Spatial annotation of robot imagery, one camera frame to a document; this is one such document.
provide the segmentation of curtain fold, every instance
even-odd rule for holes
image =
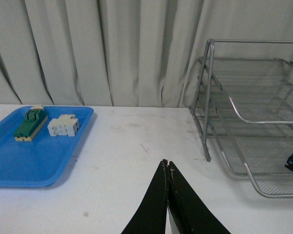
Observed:
[[[23,104],[53,104],[41,79],[32,29],[23,1],[0,1],[0,57],[11,88]]]
[[[187,107],[208,38],[293,40],[293,0],[0,0],[0,103]]]

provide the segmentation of wire mesh tray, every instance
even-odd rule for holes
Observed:
[[[293,124],[293,63],[215,58],[213,81],[228,96],[242,121]]]
[[[293,41],[208,40],[190,107],[207,161],[206,139],[212,134],[230,170],[248,176],[260,195],[293,198],[293,172],[285,167],[293,152],[293,63],[215,58],[215,42]],[[203,126],[195,113],[198,103],[204,110]]]

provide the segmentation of blue object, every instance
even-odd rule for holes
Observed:
[[[49,119],[32,141],[15,141],[13,132],[31,108],[26,106],[0,122],[0,186],[42,187],[54,183],[63,173],[91,116],[89,107],[45,106]],[[74,137],[50,136],[47,126],[62,114],[76,115],[80,129]]]

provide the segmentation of green electronic component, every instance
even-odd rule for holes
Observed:
[[[33,140],[47,120],[48,116],[42,109],[31,109],[27,111],[25,120],[13,133],[15,140]]]

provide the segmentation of white table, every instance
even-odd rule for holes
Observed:
[[[19,107],[0,105],[0,121]],[[57,182],[0,188],[0,233],[121,233],[165,158],[231,233],[293,234],[293,199],[257,194],[247,178],[230,174],[213,141],[206,162],[188,109],[93,108],[83,148]]]

